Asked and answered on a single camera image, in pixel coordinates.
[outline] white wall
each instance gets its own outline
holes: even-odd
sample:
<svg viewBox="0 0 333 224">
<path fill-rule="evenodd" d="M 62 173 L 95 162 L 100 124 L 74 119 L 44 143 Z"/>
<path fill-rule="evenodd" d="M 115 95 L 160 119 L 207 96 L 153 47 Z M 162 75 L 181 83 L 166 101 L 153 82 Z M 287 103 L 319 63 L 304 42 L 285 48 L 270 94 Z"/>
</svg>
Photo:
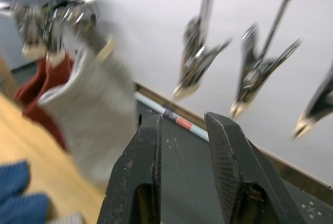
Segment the white wall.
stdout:
<svg viewBox="0 0 333 224">
<path fill-rule="evenodd" d="M 118 48 L 137 82 L 171 98 L 183 50 L 183 28 L 199 12 L 201 0 L 101 0 Z M 245 31 L 259 24 L 260 44 L 268 34 L 281 0 L 215 0 L 209 45 L 233 36 L 231 45 L 209 68 L 201 88 L 180 102 L 203 116 L 228 115 L 240 71 Z M 291 140 L 297 118 L 332 63 L 331 0 L 293 0 L 269 51 L 278 56 L 297 38 L 301 47 L 265 83 L 252 106 L 237 120 L 259 148 L 309 175 L 333 185 L 333 117 L 327 117 L 298 142 Z"/>
</svg>

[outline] blue cloth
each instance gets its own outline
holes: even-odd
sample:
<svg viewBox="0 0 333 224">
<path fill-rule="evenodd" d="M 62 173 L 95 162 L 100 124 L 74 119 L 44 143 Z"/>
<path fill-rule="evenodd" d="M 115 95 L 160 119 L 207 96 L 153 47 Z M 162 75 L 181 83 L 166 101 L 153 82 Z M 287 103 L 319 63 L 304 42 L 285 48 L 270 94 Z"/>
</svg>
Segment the blue cloth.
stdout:
<svg viewBox="0 0 333 224">
<path fill-rule="evenodd" d="M 0 166 L 0 204 L 23 192 L 29 181 L 29 165 L 26 161 Z"/>
<path fill-rule="evenodd" d="M 10 197 L 0 205 L 0 224 L 45 224 L 47 209 L 45 194 Z"/>
</svg>

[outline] wooden floor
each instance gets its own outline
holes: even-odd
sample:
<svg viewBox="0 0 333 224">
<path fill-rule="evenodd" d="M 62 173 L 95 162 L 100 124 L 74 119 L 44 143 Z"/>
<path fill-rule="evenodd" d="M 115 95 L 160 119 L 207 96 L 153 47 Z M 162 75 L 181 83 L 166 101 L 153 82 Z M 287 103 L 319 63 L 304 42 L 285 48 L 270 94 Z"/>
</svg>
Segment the wooden floor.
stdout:
<svg viewBox="0 0 333 224">
<path fill-rule="evenodd" d="M 23 119 L 1 94 L 0 147 L 0 165 L 28 160 L 31 182 L 26 193 L 45 192 L 54 206 L 53 217 L 80 211 L 86 223 L 96 223 L 104 194 L 78 173 L 46 131 Z"/>
</svg>

